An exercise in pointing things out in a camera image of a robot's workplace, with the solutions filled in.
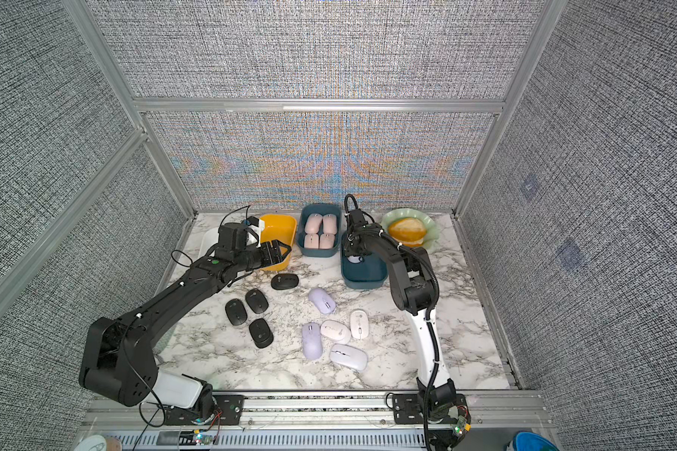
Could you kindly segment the yellow storage box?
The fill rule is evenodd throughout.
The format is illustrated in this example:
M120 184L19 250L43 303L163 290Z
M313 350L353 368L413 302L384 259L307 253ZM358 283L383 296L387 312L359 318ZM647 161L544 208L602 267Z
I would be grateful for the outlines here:
M271 213L262 215L260 219L264 223L261 242L278 240L293 247L297 230L297 220L293 216Z

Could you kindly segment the black mouse front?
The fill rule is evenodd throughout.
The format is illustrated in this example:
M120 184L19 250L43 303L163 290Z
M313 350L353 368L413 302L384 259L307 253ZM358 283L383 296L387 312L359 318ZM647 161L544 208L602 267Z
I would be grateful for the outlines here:
M274 342L274 334L268 324L263 319L255 319L248 327L250 336L258 349L265 349Z

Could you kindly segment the round bread bun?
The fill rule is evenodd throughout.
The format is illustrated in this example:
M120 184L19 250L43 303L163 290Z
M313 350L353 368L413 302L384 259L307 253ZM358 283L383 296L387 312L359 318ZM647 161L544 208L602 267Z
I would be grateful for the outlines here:
M425 223L414 217L399 219L389 226L389 235L409 247L422 246L427 233Z

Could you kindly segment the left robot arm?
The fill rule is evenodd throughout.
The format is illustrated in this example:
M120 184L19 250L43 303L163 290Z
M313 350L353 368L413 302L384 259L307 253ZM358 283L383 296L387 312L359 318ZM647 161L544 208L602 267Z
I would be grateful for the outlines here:
M262 242L256 218L227 223L216 241L173 284L143 306L116 319L99 318L88 328L78 381L81 387L124 406L151 402L206 417L214 411L206 381L161 371L153 348L180 319L241 276L282 263L291 246Z

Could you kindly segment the teal storage box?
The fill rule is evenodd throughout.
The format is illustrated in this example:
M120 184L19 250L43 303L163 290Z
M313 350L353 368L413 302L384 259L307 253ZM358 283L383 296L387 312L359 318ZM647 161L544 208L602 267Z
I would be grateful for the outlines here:
M297 244L305 257L333 257L340 247L342 211L337 204L314 203L300 216Z
M385 262L376 255L370 255L364 257L364 261L360 264L350 263L343 253L344 234L340 245L340 271L345 285L358 291L381 288L389 276Z

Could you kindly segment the purple mouse front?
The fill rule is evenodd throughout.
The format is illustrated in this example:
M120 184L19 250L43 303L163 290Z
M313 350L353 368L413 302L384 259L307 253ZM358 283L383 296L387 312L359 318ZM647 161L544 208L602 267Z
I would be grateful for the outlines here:
M320 359L323 355L321 326L315 322L306 323L301 333L304 357L309 361Z

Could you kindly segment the black mouse middle left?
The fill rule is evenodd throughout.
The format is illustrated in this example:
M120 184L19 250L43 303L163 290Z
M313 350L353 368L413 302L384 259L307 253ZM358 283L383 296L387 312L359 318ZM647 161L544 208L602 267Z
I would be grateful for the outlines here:
M247 321L247 312L240 299L231 299L225 304L226 316L232 326L239 326Z

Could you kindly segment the white storage box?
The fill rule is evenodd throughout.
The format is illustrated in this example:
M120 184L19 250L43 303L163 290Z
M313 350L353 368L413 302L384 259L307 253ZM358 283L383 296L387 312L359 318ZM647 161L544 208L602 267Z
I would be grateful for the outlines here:
M200 257L205 256L208 253L209 249L218 242L218 238L219 238L218 227L213 227L212 229L207 230L203 234L201 239L199 256Z

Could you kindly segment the white round object bottom left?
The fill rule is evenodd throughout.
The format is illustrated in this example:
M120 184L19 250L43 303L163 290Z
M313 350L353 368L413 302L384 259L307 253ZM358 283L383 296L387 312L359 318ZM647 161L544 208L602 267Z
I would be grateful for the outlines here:
M114 437L95 434L83 439L74 451L122 451L122 443Z

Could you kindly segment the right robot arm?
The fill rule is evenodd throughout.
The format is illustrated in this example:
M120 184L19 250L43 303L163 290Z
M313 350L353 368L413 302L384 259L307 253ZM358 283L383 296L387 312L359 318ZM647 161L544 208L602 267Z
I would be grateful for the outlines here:
M355 208L345 213L342 250L347 257L379 257L387 266L392 300L410 325L417 358L417 385L436 403L456 394L436 332L440 287L427 252L393 239L381 225Z

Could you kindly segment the black mouse middle right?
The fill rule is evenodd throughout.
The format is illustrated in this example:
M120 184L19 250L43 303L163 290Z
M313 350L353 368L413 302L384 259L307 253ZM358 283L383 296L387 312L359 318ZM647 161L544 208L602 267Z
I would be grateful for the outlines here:
M250 289L250 291L246 293L244 300L251 311L256 315L263 314L269 308L269 302L260 289Z

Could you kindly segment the pink mouse with scroll wheel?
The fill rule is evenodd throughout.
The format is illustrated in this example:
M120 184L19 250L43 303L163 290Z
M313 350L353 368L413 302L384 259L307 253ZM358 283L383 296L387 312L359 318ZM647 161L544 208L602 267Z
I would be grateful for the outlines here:
M335 214L325 214L323 216L322 233L336 235L339 230L338 218Z

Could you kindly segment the white mouse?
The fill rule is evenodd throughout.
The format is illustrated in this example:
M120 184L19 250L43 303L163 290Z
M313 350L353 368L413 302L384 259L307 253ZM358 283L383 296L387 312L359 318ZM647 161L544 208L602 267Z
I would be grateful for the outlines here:
M329 353L332 363L346 366L357 372L364 371L368 364L368 355L361 349L344 344L334 344Z
M327 319L321 324L320 332L323 337L342 345L348 344L352 338L348 326L332 319Z
M354 340L362 340L370 335L369 316L364 310L354 310L350 315L351 334Z

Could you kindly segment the green wavy plate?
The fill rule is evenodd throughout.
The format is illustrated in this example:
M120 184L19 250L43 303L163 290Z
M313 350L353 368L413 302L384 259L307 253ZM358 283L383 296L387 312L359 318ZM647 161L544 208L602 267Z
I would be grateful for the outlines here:
M385 231L387 231L387 233L389 233L389 226L393 222L406 217L414 217L425 223L428 233L425 237L424 244L418 247L422 247L427 251L431 251L436 242L438 241L440 234L436 221L434 221L434 219L432 219L428 214L410 208L400 208L392 210L391 212L388 212L383 216L381 220L381 226L385 229Z

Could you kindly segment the white mouse front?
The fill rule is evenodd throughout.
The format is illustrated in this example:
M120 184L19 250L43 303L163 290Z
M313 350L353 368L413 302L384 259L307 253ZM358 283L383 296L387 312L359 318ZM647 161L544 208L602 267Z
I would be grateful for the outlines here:
M368 355L361 349L344 344L334 344L329 353L332 363L346 366L357 372L364 371L368 364Z

